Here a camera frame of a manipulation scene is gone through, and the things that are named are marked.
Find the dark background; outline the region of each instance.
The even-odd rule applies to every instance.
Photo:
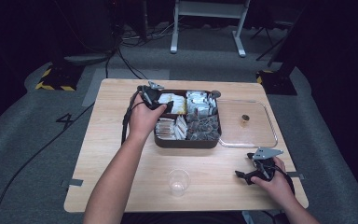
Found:
[[[173,2],[147,1],[149,25],[171,21]],[[0,115],[26,93],[24,79],[52,61],[51,46],[58,46],[56,55],[88,52],[68,29],[56,3],[74,32],[96,49],[112,48],[110,36],[123,20],[143,31],[144,21],[128,17],[142,15],[142,4],[136,1],[117,7],[119,11],[106,6],[117,1],[0,1]],[[311,10],[292,30],[277,59],[294,63],[307,77],[312,96],[358,181],[358,1],[315,0],[308,7]],[[249,15],[260,16],[252,11]],[[251,21],[247,19],[247,28],[258,26]],[[47,45],[43,41],[47,36],[57,41]]]

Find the human hand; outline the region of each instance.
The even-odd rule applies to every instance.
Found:
[[[161,105],[157,109],[151,110],[143,103],[141,96],[137,94],[133,103],[129,122],[129,136],[136,136],[146,139],[150,132],[153,131],[159,116],[166,108],[166,105]]]
[[[274,157],[273,160],[282,171],[286,172],[283,161],[277,157]],[[268,192],[269,196],[283,208],[297,202],[295,195],[281,172],[275,172],[274,177],[269,182],[257,176],[253,176],[251,180]]]

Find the gray carpet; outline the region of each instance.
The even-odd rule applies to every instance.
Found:
[[[175,55],[170,54],[169,36],[121,50],[135,68],[169,71],[170,80],[255,82],[255,72],[267,69],[270,54],[259,62],[255,58],[269,47],[269,41],[263,33],[250,40],[255,30],[243,30],[241,39],[247,57],[240,58],[230,33],[233,29],[185,30],[179,34]],[[271,34],[276,41],[284,32]],[[35,90],[47,66],[42,65],[28,76],[24,83],[27,94],[0,117],[0,195],[16,171],[62,131],[63,124],[55,120],[67,113],[74,119],[85,110],[83,105],[90,104],[95,97],[86,100],[90,86],[104,69],[104,63],[87,66],[77,91]],[[112,74],[114,69],[126,69],[118,56],[108,67]],[[274,63],[270,69],[279,67]],[[322,223],[358,223],[356,180],[312,100],[307,80],[298,69],[291,79],[298,96],[268,95],[268,99],[296,168],[305,176],[302,183],[310,201],[309,211]],[[82,214],[63,209],[66,188],[62,181],[72,177],[91,111],[92,108],[14,179],[0,207],[0,223],[81,222]],[[252,211],[251,215],[255,223],[272,223],[261,212]]]

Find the forearm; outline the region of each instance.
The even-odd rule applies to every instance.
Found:
[[[318,220],[312,216],[297,200],[283,208],[291,224],[317,224]]]
[[[120,223],[144,144],[142,136],[124,142],[89,197],[84,223]]]

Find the clear plastic cup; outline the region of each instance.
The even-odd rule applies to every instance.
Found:
[[[169,174],[169,186],[173,196],[181,197],[190,185],[190,175],[186,170],[176,169]]]

